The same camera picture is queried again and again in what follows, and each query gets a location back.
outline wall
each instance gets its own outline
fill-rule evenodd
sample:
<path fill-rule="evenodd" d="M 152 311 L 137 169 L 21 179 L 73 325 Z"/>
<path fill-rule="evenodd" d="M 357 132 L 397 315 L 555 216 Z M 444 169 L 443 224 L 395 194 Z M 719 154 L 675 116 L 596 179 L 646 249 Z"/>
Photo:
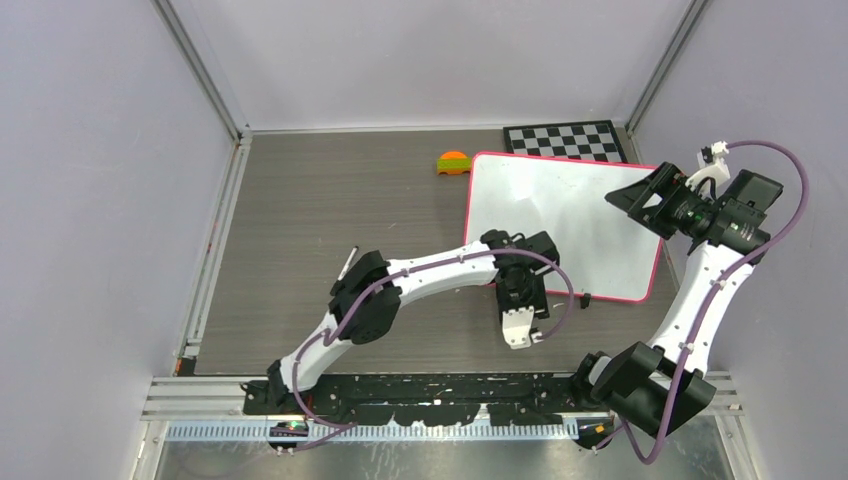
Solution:
<path fill-rule="evenodd" d="M 0 477 L 127 478 L 232 145 L 151 2 L 0 10 Z"/>
<path fill-rule="evenodd" d="M 713 364 L 733 372 L 773 478 L 844 478 L 848 427 L 848 4 L 715 0 L 637 132 L 645 162 L 688 171 L 720 139 L 773 140 L 810 175 L 806 216 L 765 257 L 727 312 Z M 788 161 L 752 147 L 728 157 L 786 184 L 765 227 L 799 198 Z M 677 267 L 686 244 L 671 243 Z"/>
<path fill-rule="evenodd" d="M 688 2 L 177 4 L 251 127 L 273 130 L 621 122 Z"/>

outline gray floor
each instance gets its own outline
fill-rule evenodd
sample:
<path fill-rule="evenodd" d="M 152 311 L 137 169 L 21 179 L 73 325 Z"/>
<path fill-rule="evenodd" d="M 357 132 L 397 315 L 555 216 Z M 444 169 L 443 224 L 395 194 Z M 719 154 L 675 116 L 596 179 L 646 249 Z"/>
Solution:
<path fill-rule="evenodd" d="M 459 246 L 468 177 L 437 176 L 436 159 L 447 150 L 502 149 L 499 130 L 257 136 L 197 373 L 261 373 L 296 348 L 326 310 L 353 245 L 386 258 Z M 673 296 L 663 261 L 645 303 L 593 302 L 556 337 L 511 351 L 492 289 L 446 292 L 404 308 L 388 335 L 352 349 L 331 371 L 573 370 L 588 352 L 616 353 L 650 338 Z M 554 315 L 563 312 L 564 298 L 549 302 Z"/>

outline whiteboard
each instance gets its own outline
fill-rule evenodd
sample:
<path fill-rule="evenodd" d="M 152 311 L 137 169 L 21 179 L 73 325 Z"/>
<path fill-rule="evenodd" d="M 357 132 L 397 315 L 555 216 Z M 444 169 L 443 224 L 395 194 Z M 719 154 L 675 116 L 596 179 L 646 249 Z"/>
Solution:
<path fill-rule="evenodd" d="M 660 237 L 604 200 L 654 167 L 483 152 L 474 157 L 466 243 L 491 229 L 531 236 L 546 230 L 578 295 L 641 302 L 651 293 Z M 549 292 L 566 293 L 556 274 Z"/>

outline checkerboard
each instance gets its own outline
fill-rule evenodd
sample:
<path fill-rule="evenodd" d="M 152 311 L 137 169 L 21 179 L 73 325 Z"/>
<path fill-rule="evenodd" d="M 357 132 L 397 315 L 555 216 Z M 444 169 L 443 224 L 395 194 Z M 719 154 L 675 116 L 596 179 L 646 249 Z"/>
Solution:
<path fill-rule="evenodd" d="M 519 155 L 628 163 L 610 121 L 506 127 L 504 141 Z"/>

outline purple cable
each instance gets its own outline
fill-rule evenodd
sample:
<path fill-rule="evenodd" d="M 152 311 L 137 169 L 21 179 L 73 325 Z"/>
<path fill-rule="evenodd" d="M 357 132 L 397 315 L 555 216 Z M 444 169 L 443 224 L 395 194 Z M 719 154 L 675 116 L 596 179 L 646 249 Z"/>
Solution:
<path fill-rule="evenodd" d="M 801 164 L 801 161 L 798 157 L 795 156 L 794 153 L 790 152 L 786 148 L 773 143 L 767 142 L 763 140 L 746 140 L 742 142 L 729 143 L 727 145 L 728 150 L 732 150 L 738 147 L 746 147 L 746 146 L 760 146 L 770 148 L 772 150 L 777 150 L 778 152 L 784 154 L 789 160 L 792 161 L 792 164 L 795 166 L 795 169 L 798 171 L 798 176 L 801 179 L 801 199 L 798 202 L 798 208 L 795 209 L 795 213 L 792 215 L 792 218 L 789 222 L 784 226 L 774 237 L 772 237 L 768 242 L 760 245 L 760 247 L 754 249 L 748 255 L 740 258 L 733 265 L 730 266 L 724 273 L 719 275 L 716 279 L 715 284 L 712 288 L 707 292 L 706 297 L 704 297 L 704 301 L 701 303 L 701 308 L 698 309 L 697 315 L 695 315 L 695 321 L 692 324 L 692 328 L 689 330 L 689 336 L 686 338 L 686 343 L 691 344 L 695 342 L 695 339 L 698 337 L 698 332 L 701 329 L 701 324 L 704 322 L 704 317 L 707 315 L 707 311 L 710 308 L 710 304 L 712 304 L 713 299 L 715 299 L 719 290 L 721 290 L 721 283 L 731 275 L 733 275 L 736 270 L 739 270 L 743 265 L 750 262 L 754 258 L 758 257 L 760 254 L 768 250 L 769 248 L 777 245 L 778 242 L 783 240 L 790 230 L 795 228 L 795 225 L 801 219 L 801 215 L 804 214 L 804 211 L 807 209 L 807 202 L 809 201 L 809 178 L 807 177 L 807 171 L 804 169 L 804 166 Z M 633 430 L 630 428 L 630 424 L 624 420 L 622 425 L 615 429 L 609 437 L 605 438 L 601 443 L 597 445 L 596 448 L 601 449 L 605 445 L 607 445 L 613 437 L 615 437 L 621 430 L 627 432 L 627 437 L 630 439 L 630 444 L 633 447 L 636 456 L 639 457 L 639 460 L 645 465 L 650 465 L 656 461 L 659 457 L 660 451 L 662 451 L 662 447 L 665 444 L 665 438 L 668 435 L 668 426 L 671 423 L 671 413 L 674 409 L 674 401 L 677 399 L 677 389 L 680 386 L 680 379 L 683 376 L 684 365 L 686 364 L 686 360 L 689 358 L 689 350 L 683 349 L 680 352 L 680 357 L 677 360 L 677 368 L 674 369 L 674 375 L 671 378 L 671 385 L 668 387 L 668 397 L 666 398 L 665 407 L 663 409 L 662 420 L 660 421 L 660 428 L 657 431 L 656 441 L 654 442 L 654 447 L 651 449 L 651 453 L 645 456 L 639 448 L 639 444 L 636 442 L 636 437 L 633 435 Z"/>
<path fill-rule="evenodd" d="M 306 350 L 309 347 L 311 347 L 315 342 L 317 342 L 318 339 L 320 339 L 322 336 L 324 337 L 324 346 L 325 347 L 327 347 L 331 343 L 333 343 L 333 341 L 335 341 L 339 337 L 342 330 L 344 330 L 344 328 L 347 326 L 347 324 L 350 323 L 350 319 L 353 318 L 353 314 L 356 313 L 356 310 L 359 309 L 359 307 L 362 305 L 362 303 L 365 301 L 365 299 L 368 298 L 368 296 L 371 295 L 371 293 L 373 293 L 374 291 L 376 291 L 377 288 L 379 288 L 381 285 L 389 283 L 396 278 L 404 277 L 404 276 L 411 275 L 413 273 L 421 272 L 421 271 L 424 271 L 424 270 L 430 270 L 431 268 L 444 267 L 446 265 L 452 265 L 454 263 L 461 263 L 461 262 L 464 262 L 465 260 L 473 260 L 475 258 L 487 257 L 487 256 L 492 256 L 492 255 L 521 255 L 521 256 L 525 256 L 525 257 L 530 257 L 534 260 L 540 261 L 540 262 L 544 263 L 545 265 L 551 267 L 551 269 L 553 269 L 557 274 L 559 274 L 560 277 L 562 277 L 562 279 L 565 281 L 565 285 L 568 287 L 568 306 L 565 309 L 565 313 L 562 314 L 562 316 L 557 321 L 557 323 L 553 327 L 551 327 L 551 329 L 548 330 L 547 333 L 540 335 L 539 340 L 544 340 L 546 338 L 550 338 L 551 335 L 555 334 L 560 328 L 562 328 L 562 326 L 565 324 L 565 320 L 571 314 L 572 307 L 574 306 L 574 286 L 571 284 L 571 280 L 568 278 L 568 275 L 565 274 L 565 271 L 563 271 L 563 269 L 559 265 L 557 265 L 556 263 L 547 259 L 546 257 L 539 255 L 538 253 L 531 252 L 529 250 L 521 250 L 521 249 L 517 249 L 517 248 L 497 248 L 497 249 L 494 249 L 494 250 L 487 250 L 485 252 L 469 253 L 468 255 L 461 255 L 461 256 L 446 258 L 444 260 L 437 260 L 435 262 L 427 263 L 427 264 L 424 264 L 424 265 L 417 265 L 417 266 L 414 266 L 412 268 L 409 268 L 409 269 L 406 269 L 406 270 L 401 270 L 400 272 L 396 272 L 396 273 L 393 273 L 393 274 L 388 275 L 386 277 L 383 277 L 380 280 L 369 285 L 365 290 L 362 291 L 362 293 L 359 294 L 359 296 L 356 298 L 356 300 L 351 305 L 347 314 L 345 314 L 344 318 L 342 318 L 342 321 L 339 322 L 339 326 L 336 327 L 335 332 L 330 332 L 330 329 L 327 328 L 327 329 L 324 329 L 321 332 L 315 334 L 314 336 L 312 336 L 312 338 L 310 338 L 309 340 L 307 340 L 303 344 L 303 347 L 301 347 L 300 350 L 298 350 L 297 354 L 295 355 L 294 363 L 292 365 L 292 390 L 293 390 L 294 398 L 297 401 L 298 406 L 303 411 L 303 413 L 306 414 L 307 417 L 313 419 L 316 423 L 319 423 L 321 425 L 331 427 L 331 428 L 337 428 L 338 430 L 336 430 L 335 432 L 328 434 L 328 435 L 326 435 L 326 436 L 324 436 L 324 437 L 322 437 L 318 440 L 315 440 L 314 442 L 309 442 L 305 445 L 301 445 L 299 447 L 290 449 L 289 452 L 291 452 L 291 453 L 301 452 L 301 451 L 304 451 L 304 450 L 309 450 L 310 448 L 319 447 L 319 446 L 327 443 L 327 441 L 329 441 L 331 438 L 333 438 L 337 435 L 341 435 L 342 433 L 344 433 L 344 432 L 346 432 L 346 431 L 348 431 L 351 428 L 356 426 L 355 422 L 349 423 L 349 424 L 341 424 L 341 423 L 328 422 L 327 420 L 319 418 L 317 415 L 315 415 L 315 413 L 312 410 L 309 409 L 309 407 L 306 406 L 306 403 L 300 397 L 300 392 L 297 389 L 297 366 L 298 366 L 298 364 L 300 364 L 300 360 L 306 354 Z"/>

